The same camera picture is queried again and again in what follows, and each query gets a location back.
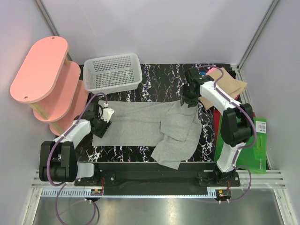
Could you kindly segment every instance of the white plastic basket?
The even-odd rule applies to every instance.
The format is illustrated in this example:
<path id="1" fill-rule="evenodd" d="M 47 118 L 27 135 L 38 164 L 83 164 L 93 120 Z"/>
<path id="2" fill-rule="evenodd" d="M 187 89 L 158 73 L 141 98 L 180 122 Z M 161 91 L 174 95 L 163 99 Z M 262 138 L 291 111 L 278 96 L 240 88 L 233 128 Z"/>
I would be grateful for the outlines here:
<path id="1" fill-rule="evenodd" d="M 93 93 L 135 90 L 142 81 L 140 61 L 134 53 L 86 60 L 83 81 Z"/>

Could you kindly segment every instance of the pink wooden shelf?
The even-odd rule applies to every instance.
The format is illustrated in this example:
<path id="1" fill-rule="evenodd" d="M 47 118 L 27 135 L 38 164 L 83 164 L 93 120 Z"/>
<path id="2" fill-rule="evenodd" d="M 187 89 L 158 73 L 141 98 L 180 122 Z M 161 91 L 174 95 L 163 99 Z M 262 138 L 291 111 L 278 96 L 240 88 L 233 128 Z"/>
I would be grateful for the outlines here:
<path id="1" fill-rule="evenodd" d="M 37 41 L 28 52 L 11 87 L 11 96 L 21 103 L 36 103 L 55 87 L 68 52 L 62 37 L 46 37 Z"/>
<path id="2" fill-rule="evenodd" d="M 80 68 L 77 63 L 70 61 L 64 64 L 53 91 L 37 102 L 47 112 L 48 119 L 45 120 L 35 110 L 34 116 L 46 123 L 55 122 L 65 116 L 71 107 L 79 76 Z"/>
<path id="3" fill-rule="evenodd" d="M 79 81 L 71 107 L 67 114 L 60 120 L 50 123 L 50 129 L 52 133 L 59 136 L 65 132 L 73 123 L 74 118 L 81 114 L 84 110 L 89 93 L 84 89 L 83 81 Z"/>

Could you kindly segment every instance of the label sticker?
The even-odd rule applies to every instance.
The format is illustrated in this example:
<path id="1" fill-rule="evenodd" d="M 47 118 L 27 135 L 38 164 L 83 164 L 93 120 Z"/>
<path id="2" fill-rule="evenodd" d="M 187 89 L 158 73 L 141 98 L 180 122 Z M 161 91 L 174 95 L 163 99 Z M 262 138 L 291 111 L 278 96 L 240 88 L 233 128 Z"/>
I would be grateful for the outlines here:
<path id="1" fill-rule="evenodd" d="M 256 132 L 266 134 L 267 133 L 267 123 L 262 122 L 262 121 L 256 121 L 255 129 L 256 129 Z"/>

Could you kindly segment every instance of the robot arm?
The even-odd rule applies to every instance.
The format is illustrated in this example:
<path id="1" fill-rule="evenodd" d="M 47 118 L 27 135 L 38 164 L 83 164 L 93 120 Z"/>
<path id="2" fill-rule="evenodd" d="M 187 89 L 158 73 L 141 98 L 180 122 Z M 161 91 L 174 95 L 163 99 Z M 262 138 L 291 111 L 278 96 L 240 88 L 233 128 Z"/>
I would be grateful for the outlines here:
<path id="1" fill-rule="evenodd" d="M 216 181 L 226 180 L 234 171 L 235 162 L 240 154 L 240 148 L 253 135 L 249 121 L 235 105 L 240 106 L 253 120 L 252 107 L 249 104 L 242 105 L 221 89 L 217 91 L 214 87 L 213 78 L 209 75 L 199 76 L 197 68 L 189 69 L 185 73 L 185 76 L 187 83 L 182 88 L 181 104 L 187 103 L 189 107 L 196 106 L 199 96 L 203 96 L 223 116 L 221 136 L 224 140 L 224 145 L 221 156 L 217 161 L 217 168 L 213 172 L 213 178 Z"/>
<path id="2" fill-rule="evenodd" d="M 89 133 L 93 133 L 100 138 L 103 137 L 112 123 L 110 119 L 114 110 L 105 105 L 104 108 L 101 107 L 102 115 L 99 116 L 99 107 L 101 106 L 95 103 L 93 112 L 85 112 L 82 116 L 82 120 L 78 122 L 75 118 L 65 133 L 53 141 L 42 143 L 39 164 L 39 177 L 41 181 L 48 181 L 46 171 L 47 160 L 53 145 L 58 142 L 62 136 L 64 139 L 60 141 L 56 147 L 50 163 L 50 176 L 52 181 L 73 182 L 75 179 L 92 177 L 94 175 L 94 164 L 77 162 L 75 149 L 79 142 Z"/>

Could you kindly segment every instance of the metal floor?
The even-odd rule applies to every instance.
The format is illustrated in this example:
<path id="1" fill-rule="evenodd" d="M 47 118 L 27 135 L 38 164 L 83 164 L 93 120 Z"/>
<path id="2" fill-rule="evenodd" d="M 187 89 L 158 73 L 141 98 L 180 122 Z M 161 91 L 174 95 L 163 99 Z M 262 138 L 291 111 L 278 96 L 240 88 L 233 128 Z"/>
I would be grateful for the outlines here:
<path id="1" fill-rule="evenodd" d="M 232 199 L 242 190 L 233 189 Z M 69 225 L 86 224 L 93 207 L 81 198 L 60 198 L 61 218 Z M 230 204 L 205 203 L 196 199 L 100 199 L 92 225 L 283 225 L 272 189 L 251 189 L 244 199 Z M 34 225 L 60 225 L 54 197 L 41 197 Z"/>

